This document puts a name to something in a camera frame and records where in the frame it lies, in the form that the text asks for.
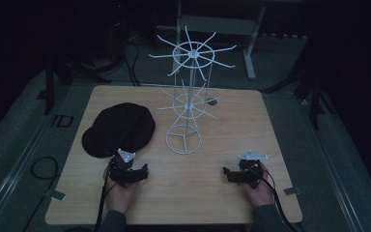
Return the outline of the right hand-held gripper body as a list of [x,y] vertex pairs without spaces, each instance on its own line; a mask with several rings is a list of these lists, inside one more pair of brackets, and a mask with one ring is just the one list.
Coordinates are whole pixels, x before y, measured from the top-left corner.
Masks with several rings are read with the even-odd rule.
[[266,160],[268,156],[248,150],[244,154],[238,155],[238,158],[240,159],[239,167],[243,175],[243,183],[249,184],[255,189],[263,177],[261,160]]

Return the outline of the person's right hand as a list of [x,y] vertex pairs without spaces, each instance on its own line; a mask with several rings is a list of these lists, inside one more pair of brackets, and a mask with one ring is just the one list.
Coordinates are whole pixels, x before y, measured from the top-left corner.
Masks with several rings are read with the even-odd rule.
[[241,184],[241,187],[254,209],[274,204],[272,190],[264,181],[261,181],[256,188],[252,188],[249,184]]

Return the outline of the white wire hat rack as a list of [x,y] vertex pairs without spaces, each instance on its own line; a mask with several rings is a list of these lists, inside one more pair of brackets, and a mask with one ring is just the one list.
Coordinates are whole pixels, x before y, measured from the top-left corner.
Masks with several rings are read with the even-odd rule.
[[196,152],[202,143],[202,135],[198,126],[198,119],[215,116],[208,112],[207,106],[216,103],[218,97],[210,98],[210,84],[214,65],[233,69],[234,65],[222,63],[216,59],[216,55],[229,51],[235,46],[225,48],[212,48],[209,42],[214,38],[213,32],[203,42],[193,41],[185,27],[186,40],[179,43],[171,43],[161,36],[158,38],[165,44],[172,46],[172,52],[164,55],[152,55],[150,57],[170,58],[174,65],[168,74],[173,78],[173,91],[161,91],[171,100],[171,104],[160,107],[159,110],[172,110],[175,120],[167,129],[165,143],[171,152],[178,155],[190,155]]

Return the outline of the person's left hand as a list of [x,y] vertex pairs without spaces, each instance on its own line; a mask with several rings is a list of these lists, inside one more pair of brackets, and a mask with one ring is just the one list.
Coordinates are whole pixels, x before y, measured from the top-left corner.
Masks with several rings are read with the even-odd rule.
[[108,177],[108,169],[103,172],[103,179],[106,181],[105,206],[108,211],[125,213],[136,193],[139,183],[129,184],[121,187]]

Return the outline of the black cap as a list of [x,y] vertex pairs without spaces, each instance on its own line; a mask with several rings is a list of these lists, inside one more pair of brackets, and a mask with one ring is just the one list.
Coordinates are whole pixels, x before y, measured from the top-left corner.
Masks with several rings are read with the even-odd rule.
[[92,157],[109,158],[121,149],[135,153],[152,139],[156,122],[142,105],[124,102],[105,108],[82,135],[83,149]]

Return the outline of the black metal stand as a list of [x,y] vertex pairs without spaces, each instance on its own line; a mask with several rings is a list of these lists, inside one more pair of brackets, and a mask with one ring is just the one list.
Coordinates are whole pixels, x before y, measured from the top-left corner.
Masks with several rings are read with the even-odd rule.
[[320,101],[324,100],[322,83],[327,70],[324,51],[320,50],[315,42],[309,39],[286,78],[261,90],[261,93],[270,94],[297,82],[294,91],[296,100],[305,101],[310,97],[309,120],[315,130],[319,128],[318,115]]
[[[90,79],[93,79],[96,82],[100,82],[100,83],[110,83],[110,80],[100,77],[99,75],[95,74],[94,71],[90,71],[88,68],[85,68],[83,65],[72,60],[72,58],[63,56],[63,59],[66,61],[67,65],[70,65],[72,68],[82,73],[83,75],[89,77]],[[45,62],[45,70],[44,70],[45,89],[41,90],[37,96],[38,100],[45,100],[44,115],[48,115],[50,113],[55,103],[55,100],[54,100],[55,70],[53,68],[53,65],[54,65],[54,58],[53,57],[48,58]]]

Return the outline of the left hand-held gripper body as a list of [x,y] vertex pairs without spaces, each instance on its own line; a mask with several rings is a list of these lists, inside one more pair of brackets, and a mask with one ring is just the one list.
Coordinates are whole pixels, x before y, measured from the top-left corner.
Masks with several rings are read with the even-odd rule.
[[132,169],[134,157],[135,153],[119,149],[108,164],[109,178],[121,187],[135,182]]

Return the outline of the white metal desk frame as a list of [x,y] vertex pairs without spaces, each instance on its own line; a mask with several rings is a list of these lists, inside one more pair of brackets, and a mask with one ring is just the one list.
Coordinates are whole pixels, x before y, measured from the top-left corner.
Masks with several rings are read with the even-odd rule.
[[184,1],[185,0],[177,0],[176,44],[181,43],[181,35],[183,31],[248,36],[250,42],[247,47],[243,49],[243,59],[247,78],[249,80],[255,79],[256,74],[251,59],[251,53],[259,35],[266,7],[263,6],[259,8],[256,19],[225,18],[184,14]]

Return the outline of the black rectangular floor bracket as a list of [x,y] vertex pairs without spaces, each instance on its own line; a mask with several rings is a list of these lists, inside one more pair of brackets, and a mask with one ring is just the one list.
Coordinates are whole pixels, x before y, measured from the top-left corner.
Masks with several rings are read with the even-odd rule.
[[69,128],[73,123],[74,117],[70,115],[57,114],[52,120],[52,128]]

